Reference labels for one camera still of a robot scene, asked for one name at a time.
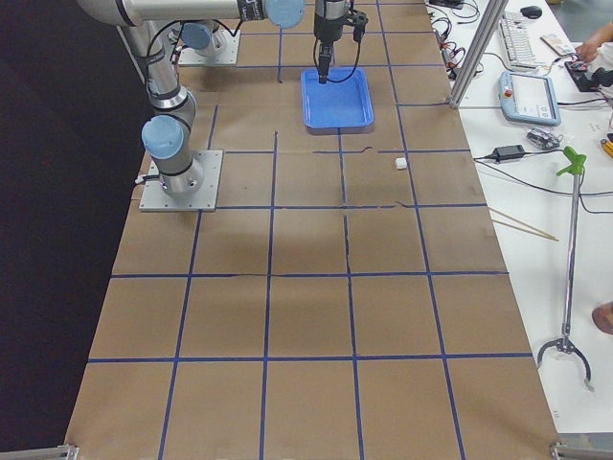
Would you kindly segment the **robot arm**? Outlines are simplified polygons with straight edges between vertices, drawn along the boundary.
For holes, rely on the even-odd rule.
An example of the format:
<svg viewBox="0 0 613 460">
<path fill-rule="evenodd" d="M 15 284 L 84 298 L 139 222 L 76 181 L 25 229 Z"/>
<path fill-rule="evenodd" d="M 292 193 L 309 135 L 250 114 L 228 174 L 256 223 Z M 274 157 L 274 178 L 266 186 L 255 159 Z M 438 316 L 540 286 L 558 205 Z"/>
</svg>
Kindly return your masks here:
<svg viewBox="0 0 613 460">
<path fill-rule="evenodd" d="M 240 1 L 239 22 L 262 20 L 264 18 L 282 29 L 293 28 L 304 15 L 304 1 Z M 369 22 L 365 12 L 354 7 L 353 1 L 317 1 L 313 19 L 312 59 L 317 70 L 318 82 L 335 82 L 329 76 L 334 43 L 341 39 L 346 27 L 352 28 L 352 39 L 359 44 Z M 183 21 L 176 38 L 200 55 L 217 49 L 221 33 L 236 36 L 239 29 L 231 30 L 218 19 L 204 21 Z"/>
<path fill-rule="evenodd" d="M 119 27 L 127 49 L 143 74 L 154 117 L 142 128 L 144 146 L 160 174 L 159 188 L 167 196 L 193 196 L 202 186 L 204 169 L 189 149 L 195 98 L 179 82 L 166 57 L 158 21 L 267 19 L 293 28 L 303 18 L 304 1 L 80 1 L 94 19 Z"/>
</svg>

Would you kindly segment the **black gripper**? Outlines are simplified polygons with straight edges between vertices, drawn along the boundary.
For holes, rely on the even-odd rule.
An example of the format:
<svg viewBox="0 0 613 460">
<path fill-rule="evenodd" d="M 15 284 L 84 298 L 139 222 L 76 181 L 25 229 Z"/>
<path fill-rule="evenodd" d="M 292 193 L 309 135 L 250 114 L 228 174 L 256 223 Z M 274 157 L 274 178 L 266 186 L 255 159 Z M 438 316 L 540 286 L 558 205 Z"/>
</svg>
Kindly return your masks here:
<svg viewBox="0 0 613 460">
<path fill-rule="evenodd" d="M 320 84 L 326 84 L 333 55 L 333 42 L 339 40 L 344 27 L 353 28 L 353 40 L 359 43 L 365 33 L 368 16 L 357 10 L 353 1 L 316 0 L 313 33 L 320 41 L 317 73 Z"/>
</svg>

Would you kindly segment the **person hand at desk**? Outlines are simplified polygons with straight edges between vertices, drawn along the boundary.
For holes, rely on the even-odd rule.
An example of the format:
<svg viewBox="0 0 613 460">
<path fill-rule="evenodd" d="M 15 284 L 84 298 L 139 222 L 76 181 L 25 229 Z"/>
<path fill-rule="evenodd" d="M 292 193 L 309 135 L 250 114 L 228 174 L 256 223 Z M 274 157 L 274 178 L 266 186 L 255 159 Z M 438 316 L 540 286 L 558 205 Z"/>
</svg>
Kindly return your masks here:
<svg viewBox="0 0 613 460">
<path fill-rule="evenodd" d="M 586 40 L 576 48 L 580 60 L 591 62 L 598 56 L 601 44 L 598 41 Z"/>
</svg>

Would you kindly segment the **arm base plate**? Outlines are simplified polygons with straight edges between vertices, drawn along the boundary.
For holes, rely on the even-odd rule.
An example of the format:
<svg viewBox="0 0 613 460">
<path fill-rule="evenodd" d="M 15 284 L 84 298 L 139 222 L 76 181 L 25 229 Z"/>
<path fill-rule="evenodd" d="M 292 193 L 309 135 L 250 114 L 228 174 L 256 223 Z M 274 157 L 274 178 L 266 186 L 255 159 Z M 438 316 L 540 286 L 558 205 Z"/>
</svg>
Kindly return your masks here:
<svg viewBox="0 0 613 460">
<path fill-rule="evenodd" d="M 216 210 L 222 170 L 222 150 L 192 150 L 191 167 L 180 175 L 161 174 L 153 160 L 144 183 L 139 209 L 143 212 L 191 212 Z"/>
<path fill-rule="evenodd" d="M 200 38 L 187 37 L 179 56 L 181 67 L 235 66 L 238 62 L 240 34 L 231 36 L 225 30 Z"/>
</svg>

